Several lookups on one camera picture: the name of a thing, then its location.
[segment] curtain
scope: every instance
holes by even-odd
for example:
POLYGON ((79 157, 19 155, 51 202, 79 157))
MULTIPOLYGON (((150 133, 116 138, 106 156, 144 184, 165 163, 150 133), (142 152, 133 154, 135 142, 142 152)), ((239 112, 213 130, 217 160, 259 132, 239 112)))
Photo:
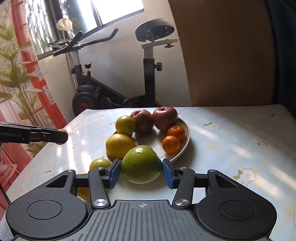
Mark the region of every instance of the curtain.
MULTIPOLYGON (((23 0, 0 4, 0 121, 57 129, 67 124, 40 70, 23 0)), ((45 144, 3 144, 0 183, 5 190, 45 144)), ((1 195, 0 216, 6 208, 1 195)))

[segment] fruit bowl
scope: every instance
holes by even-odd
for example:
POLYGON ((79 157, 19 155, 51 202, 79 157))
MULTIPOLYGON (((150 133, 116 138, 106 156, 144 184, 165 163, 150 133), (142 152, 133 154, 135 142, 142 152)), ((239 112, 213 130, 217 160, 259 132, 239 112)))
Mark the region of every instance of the fruit bowl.
MULTIPOLYGON (((139 145, 150 146, 156 152, 156 154, 161 160, 163 160, 164 158, 167 158, 170 160, 170 162, 174 162, 185 151, 190 139, 190 129, 187 123, 184 120, 178 118, 176 125, 183 127, 185 131, 185 138, 180 143, 179 151, 175 152, 174 154, 165 153, 165 151, 162 148, 162 141, 166 137, 166 134, 158 130, 155 126, 153 127, 150 134, 141 136, 141 135, 137 135, 136 133, 133 133, 132 138, 136 146, 139 146, 139 145)), ((107 154, 107 152, 106 152, 106 156, 110 162, 113 162, 115 160, 115 158, 110 157, 107 154)))

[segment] lemon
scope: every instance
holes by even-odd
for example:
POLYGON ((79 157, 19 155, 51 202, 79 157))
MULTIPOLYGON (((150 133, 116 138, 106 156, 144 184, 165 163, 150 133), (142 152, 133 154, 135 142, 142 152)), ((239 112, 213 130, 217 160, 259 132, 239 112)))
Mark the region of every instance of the lemon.
POLYGON ((97 158, 97 159, 94 159, 90 166, 89 166, 89 169, 95 169, 97 167, 103 167, 103 168, 108 168, 110 166, 110 162, 104 158, 97 158))
POLYGON ((81 199, 86 201, 86 203, 89 203, 89 188, 77 188, 77 197, 80 197, 81 199))
POLYGON ((114 134, 106 141, 107 154, 117 159, 124 158, 126 153, 134 147, 133 140, 124 134, 114 134))
POLYGON ((132 117, 124 115, 117 119, 115 129, 118 133, 130 135, 136 128, 136 123, 132 117))

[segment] blue gripper pad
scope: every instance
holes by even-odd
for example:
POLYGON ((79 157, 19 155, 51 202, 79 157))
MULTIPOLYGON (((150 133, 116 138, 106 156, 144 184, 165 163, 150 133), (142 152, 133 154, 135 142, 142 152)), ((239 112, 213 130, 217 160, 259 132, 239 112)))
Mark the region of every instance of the blue gripper pad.
POLYGON ((180 179, 177 170, 167 158, 163 160, 163 176, 170 189, 178 188, 180 179))
POLYGON ((121 173, 121 161, 118 161, 110 172, 109 189, 113 189, 121 173))

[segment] metal screw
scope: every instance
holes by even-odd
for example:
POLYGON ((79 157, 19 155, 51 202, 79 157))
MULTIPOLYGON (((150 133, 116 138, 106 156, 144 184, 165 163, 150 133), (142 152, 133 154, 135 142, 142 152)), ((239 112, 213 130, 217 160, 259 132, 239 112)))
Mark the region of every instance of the metal screw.
POLYGON ((186 200, 186 199, 177 199, 177 200, 175 201, 175 204, 176 204, 177 206, 184 207, 184 206, 187 206, 187 205, 189 204, 189 201, 186 200))
POLYGON ((108 201, 106 199, 96 199, 94 200, 94 205, 98 206, 98 207, 103 207, 106 206, 108 204, 108 201))

